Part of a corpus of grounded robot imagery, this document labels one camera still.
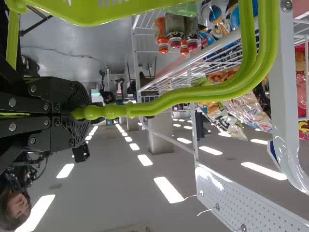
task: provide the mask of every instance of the fluorescent light panel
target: fluorescent light panel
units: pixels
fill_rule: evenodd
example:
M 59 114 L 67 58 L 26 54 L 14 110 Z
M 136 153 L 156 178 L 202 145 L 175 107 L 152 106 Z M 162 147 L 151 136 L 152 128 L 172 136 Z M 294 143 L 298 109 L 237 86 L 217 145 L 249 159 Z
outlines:
M 55 195 L 42 196 L 31 210 L 27 221 L 18 227 L 15 232 L 32 232 L 35 230 L 45 212 L 53 202 Z
M 138 151 L 140 147 L 137 144 L 130 144 L 130 147 L 133 151 Z
M 183 202 L 184 198 L 174 188 L 174 186 L 163 176 L 154 178 L 154 182 L 158 185 L 161 192 L 164 194 L 169 203 Z
M 59 172 L 56 178 L 62 179 L 62 178 L 68 177 L 73 167 L 74 167 L 74 163 L 68 163 L 64 165 L 64 167 L 61 169 L 61 171 Z
M 229 133 L 227 133 L 227 132 L 221 132 L 218 135 L 223 136 L 223 137 L 228 137 L 228 138 L 231 137 L 231 135 Z
M 129 136 L 128 136 L 128 137 L 126 137 L 126 138 L 125 138 L 125 140 L 126 140 L 127 142 L 132 142 L 132 138 L 131 138 L 131 137 L 129 137 Z
M 192 143 L 190 140 L 184 139 L 184 138 L 177 138 L 178 141 L 184 143 L 184 144 L 190 144 Z
M 199 149 L 201 149 L 202 151 L 206 151 L 208 153 L 211 153 L 215 156 L 219 156 L 219 155 L 223 154 L 221 151 L 218 151 L 216 149 L 213 149 L 213 148 L 207 147 L 207 146 L 200 146 Z
M 146 155 L 138 155 L 137 157 L 139 158 L 143 166 L 151 166 L 153 164 Z
M 263 144 L 263 145 L 267 145 L 268 144 L 267 141 L 260 140 L 260 139 L 251 139 L 250 141 L 253 142 L 253 143 L 257 143 L 257 144 Z
M 302 19 L 302 18 L 306 17 L 307 15 L 309 15 L 309 11 L 301 14 L 300 16 L 297 16 L 295 19 Z
M 241 165 L 246 167 L 246 168 L 250 168 L 251 170 L 254 170 L 256 172 L 259 172 L 259 173 L 262 173 L 264 175 L 267 175 L 269 177 L 275 178 L 277 180 L 287 180 L 287 177 L 286 177 L 285 174 L 278 173 L 276 171 L 273 171 L 271 169 L 262 167 L 260 165 L 255 164 L 255 163 L 244 162 L 244 163 L 241 163 Z

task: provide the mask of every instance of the white support column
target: white support column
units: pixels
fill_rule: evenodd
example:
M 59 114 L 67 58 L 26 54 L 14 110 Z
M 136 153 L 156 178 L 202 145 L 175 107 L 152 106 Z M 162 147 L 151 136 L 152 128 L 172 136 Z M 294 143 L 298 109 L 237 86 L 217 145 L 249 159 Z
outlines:
M 139 75 L 139 61 L 138 61 L 138 51 L 137 51 L 137 37 L 135 35 L 135 27 L 138 23 L 140 16 L 137 15 L 133 21 L 132 19 L 132 29 L 131 29 L 131 40 L 132 40 L 132 52 L 133 52 L 133 64 L 134 64 L 134 74 L 135 74 L 135 81 L 136 81 L 136 94 L 137 94 L 137 102 L 141 102 L 141 93 L 139 92 L 140 89 L 140 75 Z

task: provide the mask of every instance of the snack bag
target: snack bag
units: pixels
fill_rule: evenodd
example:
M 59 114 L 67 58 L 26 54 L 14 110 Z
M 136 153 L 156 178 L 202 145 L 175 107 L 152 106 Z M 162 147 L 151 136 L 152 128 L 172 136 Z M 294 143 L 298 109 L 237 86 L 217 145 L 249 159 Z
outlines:
M 220 102 L 200 103 L 203 115 L 216 126 L 220 132 L 228 133 L 232 138 L 248 140 L 242 123 L 224 109 Z

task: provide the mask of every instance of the screw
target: screw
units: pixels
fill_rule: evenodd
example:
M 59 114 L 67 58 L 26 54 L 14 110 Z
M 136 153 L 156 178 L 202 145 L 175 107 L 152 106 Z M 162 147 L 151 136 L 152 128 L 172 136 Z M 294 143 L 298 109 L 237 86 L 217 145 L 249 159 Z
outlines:
M 9 105 L 10 105 L 10 107 L 16 106 L 16 99 L 15 99 L 15 98 L 11 98 L 11 99 L 9 100 Z
M 57 127 L 57 126 L 60 125 L 60 120 L 59 120 L 58 118 L 56 118 L 55 121 L 54 121 L 54 123 L 55 123 L 55 126 Z
M 56 104 L 55 104 L 55 110 L 56 110 L 56 111 L 59 111 L 59 110 L 60 110 L 60 104 L 59 104 L 59 103 L 56 103 Z
M 70 146 L 73 146 L 73 145 L 74 145 L 74 141 L 73 141 L 72 139 L 70 139 L 69 145 L 70 145 Z
M 32 137 L 32 138 L 30 139 L 30 143 L 31 143 L 31 144 L 35 144 L 35 141 L 36 141 L 36 140 L 35 140 L 34 137 Z
M 10 131 L 16 130 L 16 124 L 15 123 L 11 123 L 10 126 L 9 126 L 9 130 Z
M 35 93 L 35 91 L 37 91 L 37 87 L 36 86 L 31 86 L 30 90 L 32 93 Z
M 291 0 L 281 0 L 281 9 L 285 13 L 289 13 L 293 9 L 293 3 Z

